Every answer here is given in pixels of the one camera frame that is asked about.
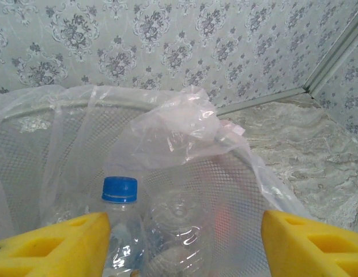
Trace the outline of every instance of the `mesh trash bin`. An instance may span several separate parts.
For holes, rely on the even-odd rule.
[[[1,95],[0,239],[34,229],[42,210],[64,191],[99,198],[103,162],[122,129],[172,93],[50,85]],[[308,216],[272,173],[254,170],[234,150],[144,179],[153,190],[182,186],[198,192],[216,230],[211,276],[270,276],[260,235],[264,210],[275,207],[270,197],[278,209]],[[272,189],[263,191],[260,184],[268,182]],[[149,197],[140,191],[139,198],[143,209]]]

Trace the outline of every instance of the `crushed plastic bottle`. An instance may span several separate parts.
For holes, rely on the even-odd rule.
[[[150,260],[144,276],[207,276],[212,227],[190,193],[172,190],[156,197],[144,221]]]

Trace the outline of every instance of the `mesh basket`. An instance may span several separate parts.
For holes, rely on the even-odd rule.
[[[100,197],[109,149],[126,124],[153,107],[152,98],[133,100],[137,93],[143,99],[142,91],[123,93],[122,99],[92,87],[63,91],[51,86],[12,93],[1,102],[0,236],[34,229],[39,197],[49,189],[44,184],[58,183],[58,196],[67,186]],[[161,101],[169,95],[160,93]],[[54,126],[56,119],[60,126]],[[241,154],[156,170],[145,184],[160,190],[176,179],[181,180],[176,187],[197,191],[198,201],[214,216],[212,276],[270,276],[260,236],[262,215],[270,206]],[[145,200],[147,194],[141,193],[139,202]]]

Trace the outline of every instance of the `clear plastic bag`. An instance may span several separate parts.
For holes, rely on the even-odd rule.
[[[48,85],[0,95],[0,239],[34,229],[64,195],[99,199],[104,176],[129,171],[153,194],[166,187],[199,192],[196,200],[214,219],[216,270],[267,272],[263,211],[309,214],[250,151],[243,132],[220,121],[196,87]],[[144,214],[145,188],[138,198]]]

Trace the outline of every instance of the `wallpaper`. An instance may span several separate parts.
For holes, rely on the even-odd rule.
[[[301,87],[358,0],[0,0],[0,93],[204,87],[224,106]]]
[[[323,86],[316,99],[334,120],[358,139],[358,46]]]

